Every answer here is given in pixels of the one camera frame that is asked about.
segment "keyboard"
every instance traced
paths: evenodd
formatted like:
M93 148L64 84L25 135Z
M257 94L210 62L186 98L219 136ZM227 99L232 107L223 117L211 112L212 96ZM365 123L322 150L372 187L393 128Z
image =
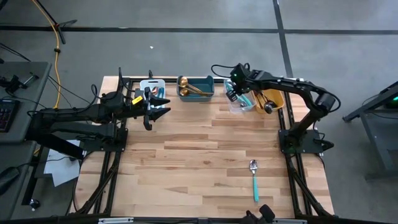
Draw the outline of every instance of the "keyboard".
M0 100L0 133L6 133L18 110L19 101Z

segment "wooden table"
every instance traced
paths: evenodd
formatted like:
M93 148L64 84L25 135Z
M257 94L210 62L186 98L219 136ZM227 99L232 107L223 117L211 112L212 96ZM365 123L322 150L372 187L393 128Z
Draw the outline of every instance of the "wooden table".
M117 77L104 77L101 93L115 90L117 82ZM220 84L208 103L180 101L175 84L167 84L166 98L172 110L153 123L152 131L144 129L142 118L127 121L112 216L241 218L246 210L258 215L266 203L277 217L294 217L277 113L231 114ZM301 97L291 95L291 100L299 121L308 109ZM78 208L98 185L103 156L92 153L81 168ZM252 196L251 159L259 166L259 203ZM309 189L333 213L320 159L304 154L303 164ZM304 211L301 190L298 195Z

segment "gray floor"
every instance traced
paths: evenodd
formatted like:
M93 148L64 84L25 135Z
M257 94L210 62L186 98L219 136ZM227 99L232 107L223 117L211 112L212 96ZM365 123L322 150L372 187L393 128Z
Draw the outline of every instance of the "gray floor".
M272 0L46 0L59 21L79 26L276 28ZM286 29L398 29L394 0L280 0ZM30 1L13 0L0 12L2 24L47 25ZM277 34L88 33L68 32L59 61L62 85L92 99L90 85L105 75L209 75L214 63L249 62L252 68L285 75ZM35 61L53 62L51 32L0 31L0 42ZM397 80L397 35L288 35L295 77L336 93L342 107L318 123L335 147L325 153L326 174L335 213L345 218L397 223L397 181L367 183L378 170L376 154L360 120L343 115ZM0 52L6 60L21 60ZM56 92L47 86L42 103L53 106ZM65 93L75 106L85 103ZM67 192L64 189L48 191ZM35 192L46 210L16 213L14 218L63 215L69 197L57 200Z

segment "blue container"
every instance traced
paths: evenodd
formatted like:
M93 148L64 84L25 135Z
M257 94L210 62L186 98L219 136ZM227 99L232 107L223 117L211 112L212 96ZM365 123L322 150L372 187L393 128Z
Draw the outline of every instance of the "blue container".
M205 93L213 93L212 95L199 95L197 93L190 93L188 96L180 95L179 87L180 79L182 75L177 78L177 95L184 102L209 102L211 97L214 95L214 79L212 76L208 75L206 78L188 78L188 83L198 88Z

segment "yellow tag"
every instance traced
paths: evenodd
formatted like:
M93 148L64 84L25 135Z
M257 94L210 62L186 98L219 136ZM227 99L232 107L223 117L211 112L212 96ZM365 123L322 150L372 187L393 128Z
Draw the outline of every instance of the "yellow tag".
M142 96L138 96L137 98L132 100L132 104L135 105L136 103L140 102L142 100Z

